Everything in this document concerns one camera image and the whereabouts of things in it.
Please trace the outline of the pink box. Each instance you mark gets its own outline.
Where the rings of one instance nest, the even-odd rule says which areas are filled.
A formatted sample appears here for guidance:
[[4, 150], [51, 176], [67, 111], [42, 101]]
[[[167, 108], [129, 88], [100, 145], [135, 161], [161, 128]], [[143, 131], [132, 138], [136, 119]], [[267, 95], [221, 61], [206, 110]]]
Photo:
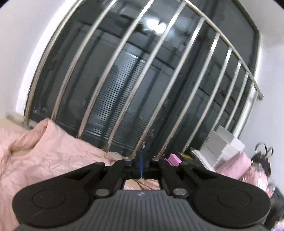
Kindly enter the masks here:
[[179, 164], [182, 163], [181, 159], [176, 154], [170, 154], [170, 156], [167, 158], [167, 161], [172, 166], [179, 166]]

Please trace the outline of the stack of white boxes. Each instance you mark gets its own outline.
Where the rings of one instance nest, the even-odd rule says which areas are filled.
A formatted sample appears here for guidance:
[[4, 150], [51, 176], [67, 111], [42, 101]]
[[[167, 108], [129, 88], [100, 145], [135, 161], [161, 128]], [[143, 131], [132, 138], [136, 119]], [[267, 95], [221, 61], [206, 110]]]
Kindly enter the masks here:
[[212, 131], [199, 150], [191, 148], [193, 155], [208, 170], [215, 170], [237, 153], [242, 152], [245, 145], [222, 126]]

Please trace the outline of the pink quilted jacket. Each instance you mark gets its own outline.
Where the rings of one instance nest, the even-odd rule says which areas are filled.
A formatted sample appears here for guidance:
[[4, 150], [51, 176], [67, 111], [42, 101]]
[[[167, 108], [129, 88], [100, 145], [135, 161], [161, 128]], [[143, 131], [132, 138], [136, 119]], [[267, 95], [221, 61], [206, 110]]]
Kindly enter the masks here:
[[25, 133], [1, 129], [1, 230], [19, 223], [54, 230], [87, 218], [87, 230], [143, 230], [151, 225], [152, 179], [125, 181], [113, 196], [95, 189], [125, 157], [70, 136], [49, 119]]

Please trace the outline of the steel window guard rail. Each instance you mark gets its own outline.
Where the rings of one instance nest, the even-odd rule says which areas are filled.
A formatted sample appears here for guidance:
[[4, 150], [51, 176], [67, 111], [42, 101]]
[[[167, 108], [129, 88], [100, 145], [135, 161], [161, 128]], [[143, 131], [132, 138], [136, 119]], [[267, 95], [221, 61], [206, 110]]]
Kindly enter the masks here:
[[35, 70], [24, 125], [49, 118], [104, 151], [152, 157], [237, 135], [260, 33], [240, 1], [75, 1]]

